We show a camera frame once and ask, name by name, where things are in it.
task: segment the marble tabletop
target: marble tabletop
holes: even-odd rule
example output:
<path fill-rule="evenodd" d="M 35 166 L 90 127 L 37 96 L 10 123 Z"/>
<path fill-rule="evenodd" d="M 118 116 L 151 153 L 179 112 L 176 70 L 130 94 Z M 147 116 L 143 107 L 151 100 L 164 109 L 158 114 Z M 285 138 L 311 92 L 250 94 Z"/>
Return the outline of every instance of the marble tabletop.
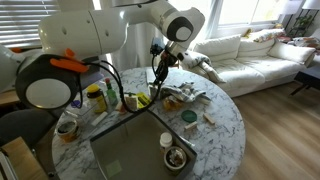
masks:
<path fill-rule="evenodd" d="M 148 93 L 146 85 L 146 69 L 135 68 L 120 72 L 125 92 Z M 162 102 L 156 102 L 150 110 L 157 114 L 179 136 L 195 144 L 193 149 L 198 156 L 193 171 L 186 179 L 231 179 L 236 173 L 244 154 L 245 129 L 241 114 L 230 97 L 217 85 L 191 72 L 170 69 L 165 84 L 179 86 L 183 82 L 194 82 L 194 87 L 206 91 L 211 103 L 205 105 L 199 101 L 185 103 L 178 111 L 167 112 Z M 105 84 L 97 82 L 101 88 Z M 84 107 L 73 112 L 78 114 L 80 124 L 79 137 L 71 142 L 64 143 L 57 135 L 52 142 L 53 161 L 60 179 L 103 179 L 98 164 L 94 159 L 90 146 L 90 138 L 132 115 L 119 115 L 109 108 L 109 114 L 97 126 L 91 122 L 97 117 L 90 111 L 85 101 Z M 187 122 L 181 120 L 181 112 L 192 109 L 198 116 L 198 125 L 195 129 L 185 131 Z M 216 121 L 212 126 L 203 119 L 203 113 L 209 113 Z M 63 114 L 59 123 L 75 119 Z"/>

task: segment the cord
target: cord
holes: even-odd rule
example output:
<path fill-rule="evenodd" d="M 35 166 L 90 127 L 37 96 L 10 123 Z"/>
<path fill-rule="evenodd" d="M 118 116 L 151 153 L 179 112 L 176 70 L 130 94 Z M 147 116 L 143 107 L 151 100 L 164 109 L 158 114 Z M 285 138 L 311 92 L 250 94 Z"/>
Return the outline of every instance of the cord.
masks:
<path fill-rule="evenodd" d="M 152 71 L 153 71 L 154 75 L 157 77 L 156 71 L 154 70 L 154 59 L 155 59 L 156 57 L 157 57 L 157 55 L 155 55 L 155 54 L 152 55 L 151 67 L 152 67 Z"/>
<path fill-rule="evenodd" d="M 147 106 L 145 106 L 145 107 L 143 107 L 143 108 L 141 108 L 139 110 L 136 110 L 136 111 L 131 110 L 128 107 L 128 105 L 126 104 L 126 101 L 124 99 L 123 86 L 122 86 L 122 83 L 121 83 L 121 80 L 120 80 L 120 76 L 119 76 L 117 70 L 112 65 L 111 65 L 111 67 L 115 71 L 116 75 L 114 75 L 108 68 L 106 68 L 106 67 L 104 67 L 104 66 L 102 66 L 100 64 L 97 64 L 97 63 L 84 63 L 84 65 L 98 66 L 98 67 L 100 67 L 100 68 L 102 68 L 102 69 L 104 69 L 104 70 L 106 70 L 106 71 L 108 71 L 110 73 L 110 75 L 115 79 L 115 81 L 116 81 L 116 83 L 117 83 L 117 85 L 119 87 L 119 94 L 120 94 L 121 102 L 122 102 L 123 106 L 125 107 L 125 109 L 130 113 L 141 113 L 141 112 L 146 111 L 147 109 L 149 109 L 154 104 L 155 100 L 159 96 L 161 85 L 162 85 L 163 81 L 160 81 L 160 83 L 158 84 L 158 87 L 157 87 L 158 89 L 157 89 L 156 95 L 154 96 L 154 98 L 151 100 L 151 102 Z"/>
<path fill-rule="evenodd" d="M 77 73 L 77 83 L 78 83 L 78 86 L 79 86 L 79 94 L 80 94 L 80 105 L 76 105 L 74 104 L 73 102 L 71 102 L 71 104 L 73 106 L 75 106 L 76 108 L 80 109 L 82 108 L 82 104 L 83 104 L 83 95 L 82 95 L 82 87 L 81 87 L 81 80 L 80 80 L 80 73 Z"/>

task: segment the lid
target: lid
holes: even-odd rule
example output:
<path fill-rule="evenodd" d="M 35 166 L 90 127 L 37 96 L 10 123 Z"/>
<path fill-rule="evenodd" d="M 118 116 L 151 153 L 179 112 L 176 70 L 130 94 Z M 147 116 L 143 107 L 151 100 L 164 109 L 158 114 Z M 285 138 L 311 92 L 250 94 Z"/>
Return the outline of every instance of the lid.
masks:
<path fill-rule="evenodd" d="M 170 144 L 170 143 L 172 143 L 172 136 L 171 136 L 171 134 L 168 133 L 168 132 L 162 133 L 161 136 L 160 136 L 160 143 L 163 143 L 163 144 Z"/>
<path fill-rule="evenodd" d="M 71 107 L 76 108 L 80 107 L 81 102 L 79 100 L 74 100 L 70 103 Z"/>
<path fill-rule="evenodd" d="M 110 78 L 106 78 L 106 79 L 104 79 L 104 81 L 105 81 L 106 83 L 110 83 Z"/>
<path fill-rule="evenodd" d="M 87 87 L 87 92 L 88 93 L 94 93 L 99 91 L 99 86 L 97 84 L 91 84 L 90 86 Z"/>
<path fill-rule="evenodd" d="M 183 111 L 181 117 L 184 121 L 188 123 L 192 123 L 197 120 L 197 114 L 191 110 Z"/>

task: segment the yellow jar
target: yellow jar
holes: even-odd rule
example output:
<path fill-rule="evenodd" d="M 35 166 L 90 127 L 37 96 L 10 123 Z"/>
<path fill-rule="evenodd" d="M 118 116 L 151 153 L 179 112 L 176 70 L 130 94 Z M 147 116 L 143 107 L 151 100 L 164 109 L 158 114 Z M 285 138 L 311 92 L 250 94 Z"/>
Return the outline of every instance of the yellow jar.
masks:
<path fill-rule="evenodd" d="M 107 102 L 104 99 L 103 92 L 97 84 L 91 84 L 87 87 L 87 97 L 95 113 L 107 111 Z"/>

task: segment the small dish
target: small dish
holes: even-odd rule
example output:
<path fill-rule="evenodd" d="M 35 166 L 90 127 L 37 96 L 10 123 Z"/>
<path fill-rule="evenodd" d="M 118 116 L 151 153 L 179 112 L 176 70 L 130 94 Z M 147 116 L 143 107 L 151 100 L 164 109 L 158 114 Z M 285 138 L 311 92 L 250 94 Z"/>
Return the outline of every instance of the small dish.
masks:
<path fill-rule="evenodd" d="M 75 140 L 78 137 L 79 126 L 77 121 L 67 121 L 60 124 L 57 128 L 58 136 L 66 143 Z"/>
<path fill-rule="evenodd" d="M 181 117 L 188 123 L 193 123 L 197 120 L 197 114 L 191 110 L 185 110 L 182 112 Z"/>
<path fill-rule="evenodd" d="M 171 146 L 165 151 L 164 163 L 169 170 L 179 173 L 187 162 L 187 156 L 183 149 Z"/>

